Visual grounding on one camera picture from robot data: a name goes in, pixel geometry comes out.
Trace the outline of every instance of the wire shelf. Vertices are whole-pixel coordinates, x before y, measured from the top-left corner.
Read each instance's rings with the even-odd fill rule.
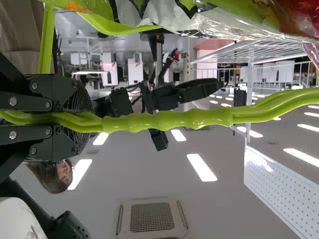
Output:
[[[306,56],[299,42],[240,41],[191,62],[261,64]]]

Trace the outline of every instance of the green metal bar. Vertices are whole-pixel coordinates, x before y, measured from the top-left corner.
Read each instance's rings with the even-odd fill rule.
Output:
[[[55,12],[53,11],[53,5],[46,3],[44,8],[41,49],[38,66],[39,74],[50,74],[51,71],[54,24]]]
[[[214,110],[191,109],[177,113],[162,111],[155,115],[130,114],[112,118],[99,118],[82,112],[27,114],[20,111],[0,111],[0,116],[16,125],[60,124],[77,132],[106,132],[120,130],[139,132],[143,129],[156,128],[162,131],[186,126],[194,129],[219,124],[230,127],[234,123],[264,122],[286,114],[298,107],[319,103],[319,88],[291,90],[273,94],[254,106],[221,107]]]

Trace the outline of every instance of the hair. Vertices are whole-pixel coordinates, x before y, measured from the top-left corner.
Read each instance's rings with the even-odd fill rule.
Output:
[[[70,159],[66,159],[66,162],[72,168]],[[41,185],[49,193],[62,193],[69,187],[69,185],[59,180],[56,167],[47,162],[29,162],[26,166],[35,174]]]

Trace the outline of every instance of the air conditioning vent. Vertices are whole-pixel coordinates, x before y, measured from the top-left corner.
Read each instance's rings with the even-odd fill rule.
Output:
[[[131,232],[153,232],[173,228],[174,221],[168,203],[147,203],[132,206]]]
[[[181,203],[169,198],[123,202],[117,219],[118,239],[178,239],[188,231]]]

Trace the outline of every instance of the fan grille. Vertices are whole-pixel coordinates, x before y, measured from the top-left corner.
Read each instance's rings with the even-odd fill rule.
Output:
[[[135,204],[132,206],[131,232],[164,231],[173,228],[174,221],[168,203]]]

